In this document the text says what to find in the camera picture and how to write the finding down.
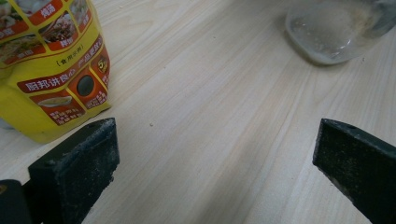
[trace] plastic packaging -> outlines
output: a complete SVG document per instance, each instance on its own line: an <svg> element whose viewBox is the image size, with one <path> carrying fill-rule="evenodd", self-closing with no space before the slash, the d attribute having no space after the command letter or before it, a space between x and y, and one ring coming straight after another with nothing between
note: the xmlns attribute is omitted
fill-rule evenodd
<svg viewBox="0 0 396 224"><path fill-rule="evenodd" d="M110 107L90 0L0 0L0 119L47 143Z"/></svg>
<svg viewBox="0 0 396 224"><path fill-rule="evenodd" d="M300 0L286 28L317 63L342 63L371 48L396 23L396 0Z"/></svg>

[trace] yellow food package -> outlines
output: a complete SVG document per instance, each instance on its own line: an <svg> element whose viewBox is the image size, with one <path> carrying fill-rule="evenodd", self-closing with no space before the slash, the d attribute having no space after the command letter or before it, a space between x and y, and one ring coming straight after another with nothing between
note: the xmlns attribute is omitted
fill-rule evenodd
<svg viewBox="0 0 396 224"><path fill-rule="evenodd" d="M0 0L0 119L48 143L110 107L90 0Z"/></svg>

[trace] wooden table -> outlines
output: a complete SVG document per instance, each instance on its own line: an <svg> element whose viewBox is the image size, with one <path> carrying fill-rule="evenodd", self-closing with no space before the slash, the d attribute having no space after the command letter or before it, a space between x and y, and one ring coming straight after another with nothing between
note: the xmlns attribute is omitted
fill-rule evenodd
<svg viewBox="0 0 396 224"><path fill-rule="evenodd" d="M93 120L116 118L121 163L84 223L370 223L312 155L322 118L396 145L395 30L320 67L288 40L289 0L93 2L113 104ZM0 130L0 179L68 135Z"/></svg>

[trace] black circle on package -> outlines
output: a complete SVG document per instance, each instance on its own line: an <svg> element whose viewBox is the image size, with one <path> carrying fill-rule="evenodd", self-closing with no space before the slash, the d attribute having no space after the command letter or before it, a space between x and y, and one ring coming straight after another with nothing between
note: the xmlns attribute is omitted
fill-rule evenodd
<svg viewBox="0 0 396 224"><path fill-rule="evenodd" d="M77 92L80 96L87 96L93 91L95 83L89 75L83 76L77 84Z"/></svg>

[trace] clear plastic container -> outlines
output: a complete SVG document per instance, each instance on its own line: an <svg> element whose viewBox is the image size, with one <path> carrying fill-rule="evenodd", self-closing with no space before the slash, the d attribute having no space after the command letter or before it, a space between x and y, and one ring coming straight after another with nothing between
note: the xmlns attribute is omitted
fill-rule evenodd
<svg viewBox="0 0 396 224"><path fill-rule="evenodd" d="M396 0L300 0L288 12L292 41L317 63L358 57L396 23Z"/></svg>

